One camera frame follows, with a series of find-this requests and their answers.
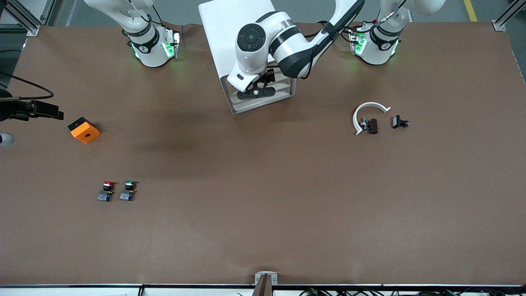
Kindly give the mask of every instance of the yellow tape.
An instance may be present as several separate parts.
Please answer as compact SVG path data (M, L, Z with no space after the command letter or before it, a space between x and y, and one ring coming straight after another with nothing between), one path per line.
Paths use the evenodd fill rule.
M464 0L464 5L466 6L466 10L468 11L469 20L472 22L476 22L477 16L475 15L475 10L473 10L471 0Z

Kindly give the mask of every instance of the white cylinder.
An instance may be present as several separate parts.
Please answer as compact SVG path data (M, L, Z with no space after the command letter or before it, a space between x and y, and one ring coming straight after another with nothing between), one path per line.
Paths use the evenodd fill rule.
M15 143L15 136L12 133L0 132L0 146L11 146Z

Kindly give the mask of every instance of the white bracket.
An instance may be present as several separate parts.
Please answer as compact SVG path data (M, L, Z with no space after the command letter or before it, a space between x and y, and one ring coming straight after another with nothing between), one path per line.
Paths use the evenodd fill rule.
M270 276L272 285L277 285L278 284L278 273L274 272L274 271L259 271L259 272L256 272L256 275L254 276L254 279L255 279L255 283L254 284L257 284L258 281L259 281L259 278L261 276L265 275L265 274L268 274Z
M367 102L367 103L363 103L360 106L358 106L358 108L356 108L356 111L355 111L354 115L352 116L352 123L355 126L356 135L358 135L359 133L361 133L363 131L363 129L360 126L360 123L358 123L358 111L360 111L360 109L362 109L363 107L376 107L376 108L382 110L384 113L387 113L387 111L389 111L391 109L391 107L386 108L382 104L375 103L375 102Z

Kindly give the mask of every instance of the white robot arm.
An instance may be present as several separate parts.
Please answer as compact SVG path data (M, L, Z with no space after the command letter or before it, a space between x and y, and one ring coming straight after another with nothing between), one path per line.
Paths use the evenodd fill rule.
M144 12L154 0L84 0L116 21L131 40L135 56L148 67L164 65L177 54L179 32L152 23Z
M365 0L336 0L329 22L308 41L285 12L270 12L239 30L236 40L237 61L228 82L244 92L267 71L270 54L283 75L306 78L329 46L360 12Z
M379 16L388 19L380 23L369 23L353 34L351 40L354 54L371 65L381 65L395 54L398 37L409 21L409 12L421 15L432 15L437 12L446 0L381 0Z

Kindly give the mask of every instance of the orange block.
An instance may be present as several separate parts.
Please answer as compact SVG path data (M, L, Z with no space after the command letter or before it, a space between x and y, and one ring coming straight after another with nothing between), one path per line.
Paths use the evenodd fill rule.
M74 123L70 124L68 128L71 131L71 135L84 144L87 144L100 136L99 130L84 117L81 117Z

